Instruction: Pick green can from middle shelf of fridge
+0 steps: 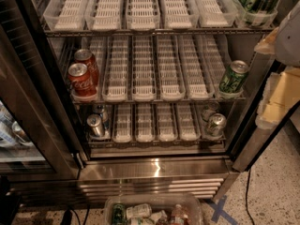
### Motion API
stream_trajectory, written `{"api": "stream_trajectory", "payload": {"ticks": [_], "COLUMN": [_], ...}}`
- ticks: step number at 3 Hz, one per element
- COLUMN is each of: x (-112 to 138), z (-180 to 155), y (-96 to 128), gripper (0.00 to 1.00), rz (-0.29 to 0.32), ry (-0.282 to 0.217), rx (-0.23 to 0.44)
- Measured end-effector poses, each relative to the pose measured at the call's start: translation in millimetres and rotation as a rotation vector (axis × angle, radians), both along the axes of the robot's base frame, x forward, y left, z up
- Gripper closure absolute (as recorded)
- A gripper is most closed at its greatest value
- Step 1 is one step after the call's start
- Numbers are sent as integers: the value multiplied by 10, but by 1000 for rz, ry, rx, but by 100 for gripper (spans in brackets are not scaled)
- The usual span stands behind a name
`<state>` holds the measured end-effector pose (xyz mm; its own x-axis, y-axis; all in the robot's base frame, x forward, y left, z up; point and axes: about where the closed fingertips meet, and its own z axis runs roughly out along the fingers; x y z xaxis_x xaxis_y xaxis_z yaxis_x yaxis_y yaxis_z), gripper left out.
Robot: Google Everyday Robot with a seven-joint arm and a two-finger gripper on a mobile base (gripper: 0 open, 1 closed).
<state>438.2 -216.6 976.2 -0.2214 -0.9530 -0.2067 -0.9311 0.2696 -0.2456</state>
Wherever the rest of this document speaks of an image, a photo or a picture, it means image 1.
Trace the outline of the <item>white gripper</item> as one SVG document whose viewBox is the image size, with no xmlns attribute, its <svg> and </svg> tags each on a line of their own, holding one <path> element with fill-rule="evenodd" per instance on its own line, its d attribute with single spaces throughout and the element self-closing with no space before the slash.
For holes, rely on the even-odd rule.
<svg viewBox="0 0 300 225">
<path fill-rule="evenodd" d="M 254 47 L 254 51 L 274 55 L 277 35 L 276 27 Z M 287 67 L 279 74 L 272 72 L 262 93 L 255 119 L 256 126 L 260 129 L 274 128 L 299 100 L 300 68 Z"/>
</svg>

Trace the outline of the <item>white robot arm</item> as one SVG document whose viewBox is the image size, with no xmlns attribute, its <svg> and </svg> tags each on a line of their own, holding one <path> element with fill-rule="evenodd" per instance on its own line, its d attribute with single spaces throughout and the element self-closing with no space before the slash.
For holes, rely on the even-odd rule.
<svg viewBox="0 0 300 225">
<path fill-rule="evenodd" d="M 256 126 L 272 129 L 300 100 L 300 2 L 255 46 L 254 51 L 274 55 L 286 66 L 282 72 L 272 73 L 267 79 L 257 111 Z"/>
</svg>

